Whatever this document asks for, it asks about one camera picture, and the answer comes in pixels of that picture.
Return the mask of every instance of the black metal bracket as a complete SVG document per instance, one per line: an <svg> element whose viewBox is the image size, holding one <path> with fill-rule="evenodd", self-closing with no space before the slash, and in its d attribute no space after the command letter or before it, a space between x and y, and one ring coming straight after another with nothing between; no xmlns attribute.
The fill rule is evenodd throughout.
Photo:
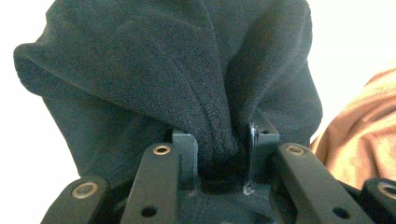
<svg viewBox="0 0 396 224"><path fill-rule="evenodd" d="M277 223L396 223L395 181L368 180L360 192L335 180L307 147L278 141L256 111L244 193L271 185ZM64 189L42 223L178 223L179 191L200 190L197 154L194 137L174 131L172 143L145 150L134 180L109 190L104 179L83 177Z"/></svg>

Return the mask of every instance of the orange fabric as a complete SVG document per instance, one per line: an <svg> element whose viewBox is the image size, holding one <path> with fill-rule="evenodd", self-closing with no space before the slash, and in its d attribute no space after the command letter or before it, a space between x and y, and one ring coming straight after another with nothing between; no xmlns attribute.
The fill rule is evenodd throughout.
<svg viewBox="0 0 396 224"><path fill-rule="evenodd" d="M374 76L311 149L338 180L396 180L396 68Z"/></svg>

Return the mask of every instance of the white wall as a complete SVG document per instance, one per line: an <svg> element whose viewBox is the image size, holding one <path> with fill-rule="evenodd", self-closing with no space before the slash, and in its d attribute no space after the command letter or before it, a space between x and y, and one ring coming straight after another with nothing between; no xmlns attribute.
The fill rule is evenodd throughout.
<svg viewBox="0 0 396 224"><path fill-rule="evenodd" d="M324 107L320 129L364 83L396 59L393 1L310 0L312 75ZM1 154L0 223L39 223L61 190L78 178L67 145L38 96L14 70L12 51L34 42L52 0L0 3Z"/></svg>

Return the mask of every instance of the black hoodie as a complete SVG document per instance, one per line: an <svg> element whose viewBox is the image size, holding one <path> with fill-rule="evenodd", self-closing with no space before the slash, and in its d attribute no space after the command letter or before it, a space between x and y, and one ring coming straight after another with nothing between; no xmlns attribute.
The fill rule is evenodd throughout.
<svg viewBox="0 0 396 224"><path fill-rule="evenodd" d="M321 119L311 41L303 0L57 0L14 59L80 175L133 176L143 150L177 128L195 136L199 173L213 179L244 169L256 108L282 143L309 143Z"/></svg>

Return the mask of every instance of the metal screw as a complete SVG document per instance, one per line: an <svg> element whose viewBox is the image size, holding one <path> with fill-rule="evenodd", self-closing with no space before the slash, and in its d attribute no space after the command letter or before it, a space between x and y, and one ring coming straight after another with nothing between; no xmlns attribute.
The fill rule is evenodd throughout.
<svg viewBox="0 0 396 224"><path fill-rule="evenodd" d="M98 184L94 182L86 182L73 189L72 195L77 199L85 199L92 196L98 189Z"/></svg>
<svg viewBox="0 0 396 224"><path fill-rule="evenodd" d="M381 191L381 193L387 195L391 199L396 200L396 187L395 186L385 183L385 182L379 182L378 189L379 189L379 191Z"/></svg>
<svg viewBox="0 0 396 224"><path fill-rule="evenodd" d="M154 150L152 150L152 152L155 155L159 155L159 156L166 155L170 151L171 151L171 148L168 146L158 146L158 147L154 148Z"/></svg>
<svg viewBox="0 0 396 224"><path fill-rule="evenodd" d="M300 148L300 147L295 147L295 146L290 146L290 147L286 147L286 150L296 156L301 156L305 154L305 151Z"/></svg>

